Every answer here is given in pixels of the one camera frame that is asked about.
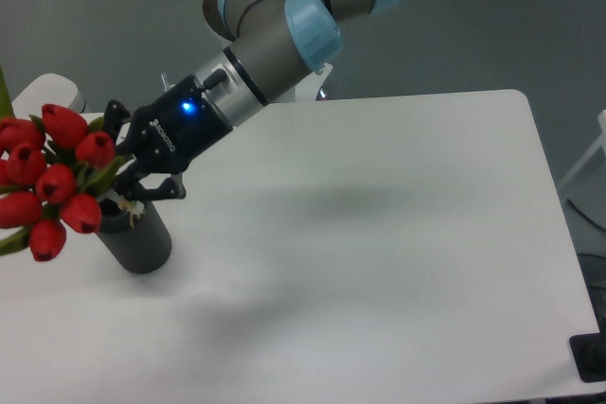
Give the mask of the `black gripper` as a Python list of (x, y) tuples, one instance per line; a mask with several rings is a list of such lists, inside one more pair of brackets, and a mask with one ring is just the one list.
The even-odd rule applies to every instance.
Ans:
[[(126, 138), (119, 141), (127, 124)], [(179, 173), (233, 127), (205, 97), (203, 84), (189, 75), (133, 115), (121, 102), (110, 100), (102, 130), (113, 139), (117, 155), (134, 157), (134, 162), (116, 175), (112, 189), (128, 201), (154, 202), (184, 199), (187, 190)], [(155, 173), (178, 175), (153, 188), (140, 183)]]

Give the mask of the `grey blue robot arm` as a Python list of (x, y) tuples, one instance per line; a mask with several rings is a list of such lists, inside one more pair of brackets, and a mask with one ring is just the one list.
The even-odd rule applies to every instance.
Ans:
[(219, 142), (342, 49), (339, 23), (401, 0), (204, 0), (208, 24), (228, 44), (152, 104), (108, 104), (105, 131), (125, 133), (129, 160), (110, 188), (130, 201), (182, 199), (181, 177)]

